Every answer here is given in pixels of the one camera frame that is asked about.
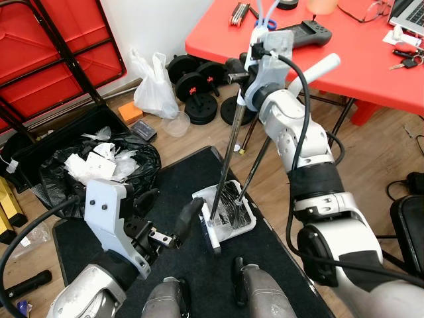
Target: key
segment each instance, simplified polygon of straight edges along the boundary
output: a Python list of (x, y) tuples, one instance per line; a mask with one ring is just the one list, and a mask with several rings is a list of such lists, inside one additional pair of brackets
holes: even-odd
[(421, 55), (414, 55), (413, 58), (406, 58), (402, 60), (401, 64), (394, 65), (389, 70), (396, 70), (398, 68), (414, 68), (417, 65), (421, 65), (424, 62), (424, 58)]

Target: plastic bag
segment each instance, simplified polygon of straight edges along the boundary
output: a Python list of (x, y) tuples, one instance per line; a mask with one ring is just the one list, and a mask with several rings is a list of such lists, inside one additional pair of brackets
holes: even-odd
[(174, 119), (178, 114), (178, 105), (165, 68), (166, 56), (156, 52), (152, 61), (153, 68), (135, 49), (131, 50), (132, 68), (143, 79), (134, 93), (134, 104), (146, 113)]
[(11, 258), (16, 260), (23, 254), (26, 254), (44, 242), (50, 241), (50, 231), (44, 222), (37, 225), (26, 237), (22, 239), (16, 249), (13, 251)]
[[(161, 168), (159, 153), (155, 147), (129, 132), (119, 134), (112, 132), (108, 142), (113, 143), (116, 149), (120, 149), (118, 155), (123, 152), (122, 158), (119, 157), (120, 159), (134, 160), (136, 165), (138, 165), (138, 168), (125, 180), (134, 187), (134, 198), (136, 199), (144, 192), (150, 190)], [(65, 161), (71, 154), (77, 154), (82, 160), (86, 160), (88, 154), (102, 143), (103, 141), (100, 140), (85, 137), (78, 138), (67, 147), (56, 150), (40, 166), (38, 172), (44, 195), (48, 201), (48, 208), (54, 207), (74, 195), (80, 198), (79, 203), (66, 207), (57, 213), (57, 216), (78, 218), (84, 216), (85, 186), (69, 175), (65, 167)], [(117, 173), (124, 169), (125, 167), (123, 166), (119, 167)]]

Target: weight plate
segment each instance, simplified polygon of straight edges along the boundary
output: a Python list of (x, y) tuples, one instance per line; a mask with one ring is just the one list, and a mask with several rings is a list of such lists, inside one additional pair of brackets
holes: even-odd
[(206, 77), (206, 80), (209, 78), (213, 79), (213, 82), (216, 86), (224, 83), (224, 67), (220, 63), (215, 62), (206, 62), (200, 65), (197, 68), (197, 72), (199, 72), (202, 76)]
[(194, 72), (199, 67), (199, 61), (190, 55), (176, 56), (168, 65), (168, 75), (172, 83), (176, 83), (184, 74)]
[[(234, 121), (234, 114), (236, 113), (236, 107), (237, 107), (237, 96), (230, 97), (226, 100), (224, 100), (223, 104), (221, 105), (221, 118), (226, 122), (228, 125), (232, 125)], [(254, 111), (251, 111), (246, 108), (244, 111), (243, 120), (241, 121), (241, 125), (247, 125), (249, 122), (253, 120), (256, 113)]]
[(190, 122), (195, 125), (210, 123), (217, 114), (217, 100), (209, 94), (197, 94), (201, 105), (198, 106), (194, 98), (190, 97), (185, 103), (185, 113), (190, 117)]
[(187, 101), (194, 92), (198, 94), (207, 91), (209, 91), (209, 85), (206, 79), (197, 72), (184, 75), (175, 84), (175, 95), (180, 101)]

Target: eyeglasses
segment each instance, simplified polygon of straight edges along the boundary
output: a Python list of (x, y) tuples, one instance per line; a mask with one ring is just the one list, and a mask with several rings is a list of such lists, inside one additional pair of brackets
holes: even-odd
[(347, 12), (343, 8), (340, 7), (340, 5), (337, 5), (337, 7), (346, 15), (350, 16), (351, 18), (355, 19), (359, 23), (367, 23), (376, 20), (379, 16), (387, 16), (390, 13), (390, 9), (392, 8), (391, 5), (387, 1), (383, 0), (377, 0), (368, 7), (368, 9), (365, 12), (365, 15), (362, 19), (359, 19), (355, 17), (352, 13)]

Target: black mat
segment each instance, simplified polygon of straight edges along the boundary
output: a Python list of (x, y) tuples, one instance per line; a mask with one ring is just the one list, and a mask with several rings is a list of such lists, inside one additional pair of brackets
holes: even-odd
[[(156, 182), (161, 194), (147, 218), (158, 229), (170, 232), (181, 208), (191, 201), (191, 194), (216, 184), (220, 170), (219, 155), (211, 147), (164, 168)], [(149, 293), (166, 276), (188, 280), (192, 317), (248, 317), (248, 309), (238, 308), (233, 301), (230, 268), (235, 256), (259, 264), (271, 274), (286, 293), (298, 318), (334, 317), (275, 232), (263, 221), (260, 211), (252, 210), (257, 218), (254, 230), (225, 242), (218, 256), (207, 250), (200, 222), (196, 221), (182, 248), (165, 250), (153, 264), (148, 279), (132, 285), (117, 317), (140, 318)], [(54, 227), (54, 238), (65, 284), (69, 284), (101, 247), (83, 221), (60, 221)]]

